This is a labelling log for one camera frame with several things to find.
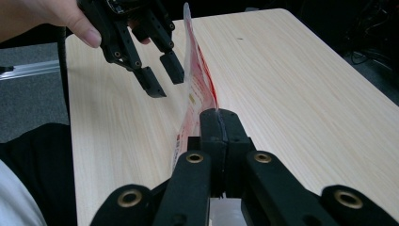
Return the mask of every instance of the person's leg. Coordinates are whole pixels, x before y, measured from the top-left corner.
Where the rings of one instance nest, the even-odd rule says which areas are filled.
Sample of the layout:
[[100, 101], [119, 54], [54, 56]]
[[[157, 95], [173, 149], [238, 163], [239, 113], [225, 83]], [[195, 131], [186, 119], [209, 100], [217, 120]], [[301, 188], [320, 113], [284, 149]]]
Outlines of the person's leg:
[[45, 124], [0, 144], [0, 159], [20, 178], [48, 225], [76, 225], [71, 129]]

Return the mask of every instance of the light wood tabletop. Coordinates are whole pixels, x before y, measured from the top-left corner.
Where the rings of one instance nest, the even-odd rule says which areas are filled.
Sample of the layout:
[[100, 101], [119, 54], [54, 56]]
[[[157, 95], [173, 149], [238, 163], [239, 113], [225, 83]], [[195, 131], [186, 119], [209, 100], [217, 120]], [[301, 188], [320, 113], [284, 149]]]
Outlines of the light wood tabletop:
[[[185, 34], [175, 22], [174, 51]], [[308, 190], [345, 185], [399, 220], [399, 107], [283, 9], [193, 20], [221, 108], [238, 114], [258, 150]], [[101, 49], [67, 38], [79, 225], [116, 188], [154, 188], [172, 171], [184, 85], [172, 85], [153, 44], [136, 44], [166, 98], [153, 99]]]

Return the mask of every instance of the white sleeve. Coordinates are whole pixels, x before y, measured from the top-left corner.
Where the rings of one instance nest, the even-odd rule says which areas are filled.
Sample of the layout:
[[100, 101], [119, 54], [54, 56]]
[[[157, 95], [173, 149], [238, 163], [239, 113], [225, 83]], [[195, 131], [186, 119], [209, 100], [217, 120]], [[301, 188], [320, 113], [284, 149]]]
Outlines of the white sleeve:
[[0, 160], [0, 225], [46, 225], [35, 200]]

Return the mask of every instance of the gray carpet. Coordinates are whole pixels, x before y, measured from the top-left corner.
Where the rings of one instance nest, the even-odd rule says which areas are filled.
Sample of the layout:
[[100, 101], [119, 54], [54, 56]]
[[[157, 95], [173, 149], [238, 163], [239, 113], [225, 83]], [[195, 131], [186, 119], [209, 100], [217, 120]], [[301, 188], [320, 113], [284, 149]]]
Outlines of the gray carpet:
[[[55, 59], [55, 44], [0, 50], [0, 66]], [[345, 59], [352, 63], [350, 56]], [[389, 69], [372, 60], [353, 67], [399, 105], [399, 88]], [[0, 142], [47, 122], [69, 123], [59, 73], [0, 80]]]

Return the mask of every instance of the red and white package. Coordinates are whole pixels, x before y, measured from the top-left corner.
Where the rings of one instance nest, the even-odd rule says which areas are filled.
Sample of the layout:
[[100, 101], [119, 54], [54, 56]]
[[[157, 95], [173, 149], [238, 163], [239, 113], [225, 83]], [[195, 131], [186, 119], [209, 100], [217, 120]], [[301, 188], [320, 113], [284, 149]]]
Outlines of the red and white package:
[[196, 41], [191, 23], [190, 8], [184, 4], [184, 26], [186, 36], [184, 79], [187, 86], [187, 110], [177, 136], [173, 167], [179, 156], [187, 151], [188, 137], [200, 135], [200, 113], [209, 108], [218, 108], [216, 92], [211, 74]]

